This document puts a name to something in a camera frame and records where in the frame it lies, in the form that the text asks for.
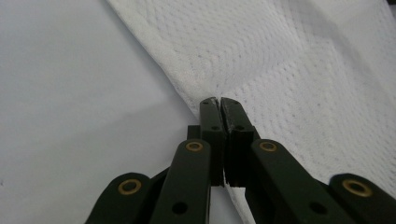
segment white paper towel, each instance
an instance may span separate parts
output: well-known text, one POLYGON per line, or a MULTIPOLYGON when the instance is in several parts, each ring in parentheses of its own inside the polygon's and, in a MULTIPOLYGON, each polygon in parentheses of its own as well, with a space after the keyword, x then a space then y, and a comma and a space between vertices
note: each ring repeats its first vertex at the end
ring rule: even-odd
MULTIPOLYGON (((314 177, 396 196, 396 22, 382 0, 108 0, 192 112, 240 101, 314 177)), ((243 190, 231 195, 253 223, 243 190)))

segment white surface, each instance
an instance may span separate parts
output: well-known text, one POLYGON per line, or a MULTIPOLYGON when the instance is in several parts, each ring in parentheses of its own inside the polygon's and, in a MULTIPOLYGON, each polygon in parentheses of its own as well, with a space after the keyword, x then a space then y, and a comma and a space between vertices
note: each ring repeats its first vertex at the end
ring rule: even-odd
MULTIPOLYGON (((0 223, 83 223, 106 185, 166 168, 196 124, 105 1, 0 3, 0 223)), ((224 189, 212 223, 240 223, 224 189)))
POLYGON ((386 1, 108 1, 195 115, 206 97, 234 98, 313 177, 354 173, 396 196, 396 22, 386 1))

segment circular hole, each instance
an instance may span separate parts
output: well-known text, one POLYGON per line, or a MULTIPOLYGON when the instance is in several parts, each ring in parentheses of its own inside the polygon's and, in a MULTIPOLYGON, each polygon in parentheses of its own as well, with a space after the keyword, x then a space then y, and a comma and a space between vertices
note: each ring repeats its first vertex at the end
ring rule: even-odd
POLYGON ((135 182, 128 182, 122 186, 122 189, 125 191, 134 190, 137 187, 135 182))
POLYGON ((359 192, 364 192, 364 187, 362 185, 356 184, 356 183, 351 183, 349 186, 359 192))
POLYGON ((261 142, 260 148, 265 151, 273 152, 276 151, 276 145, 270 142, 261 142))
POLYGON ((309 204, 309 207, 316 214, 319 214, 319 215, 327 214, 327 208, 325 206, 323 206, 323 204, 321 204, 321 203, 311 203, 311 204, 309 204))
POLYGON ((235 127, 235 129, 238 130, 238 131, 245 130, 244 126, 242 126, 242 125, 237 125, 237 126, 235 127))
POLYGON ((142 188, 142 183, 137 179, 127 179, 119 184, 119 193, 122 195, 135 194, 142 188))
POLYGON ((176 215, 183 215, 187 212, 189 207, 185 203, 175 203, 172 207, 173 213, 176 215))
POLYGON ((186 145, 186 149, 193 152, 200 151, 203 148, 204 146, 199 142, 190 142, 186 145))
POLYGON ((373 195, 373 191, 358 180, 346 179, 343 181, 343 187, 347 191, 361 197, 370 197, 373 195))
POLYGON ((192 148, 192 149, 197 149, 198 147, 199 147, 199 145, 196 144, 196 143, 191 143, 190 144, 190 148, 192 148))

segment brass insert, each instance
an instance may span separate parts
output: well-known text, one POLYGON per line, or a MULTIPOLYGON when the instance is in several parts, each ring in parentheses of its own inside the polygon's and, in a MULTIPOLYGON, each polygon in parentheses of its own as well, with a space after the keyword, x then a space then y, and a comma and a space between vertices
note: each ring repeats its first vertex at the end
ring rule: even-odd
POLYGON ((270 143, 270 142, 261 142, 260 148, 264 151, 269 151, 269 152, 273 152, 273 151, 277 150, 276 145, 274 143, 270 143))
POLYGON ((373 195, 373 191, 365 184, 361 183, 360 181, 354 179, 346 179, 343 181, 343 187, 358 196, 361 197, 370 197, 373 195))
POLYGON ((199 142, 190 142, 186 145, 186 149, 193 152, 201 151, 203 148, 204 146, 199 142))
POLYGON ((122 195, 135 194, 142 188, 142 182, 137 179, 127 179, 119 184, 119 193, 122 195))

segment black plastic part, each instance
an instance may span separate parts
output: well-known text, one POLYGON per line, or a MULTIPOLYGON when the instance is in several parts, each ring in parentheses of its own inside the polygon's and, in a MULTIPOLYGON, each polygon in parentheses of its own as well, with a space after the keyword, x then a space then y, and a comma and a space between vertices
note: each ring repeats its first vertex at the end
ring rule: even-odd
POLYGON ((178 146, 150 224, 208 222, 210 154, 210 145, 200 139, 178 146))
POLYGON ((149 189, 150 181, 145 175, 130 173, 115 178, 99 197, 86 224, 144 223, 149 189), (130 195, 120 194, 119 185, 130 179, 141 183, 139 191, 130 195))
POLYGON ((225 132, 219 112, 219 103, 215 97, 200 103, 200 138, 211 147, 211 185, 224 186, 223 152, 225 148, 225 132))
POLYGON ((256 140, 251 149, 246 197, 257 223, 355 223, 278 142, 256 140))
POLYGON ((363 177, 335 175, 329 192, 358 223, 396 223, 396 200, 363 177))
POLYGON ((231 187, 245 187, 248 181, 248 152, 250 144, 259 138, 241 104, 235 100, 221 98, 221 115, 227 133, 224 170, 231 187))

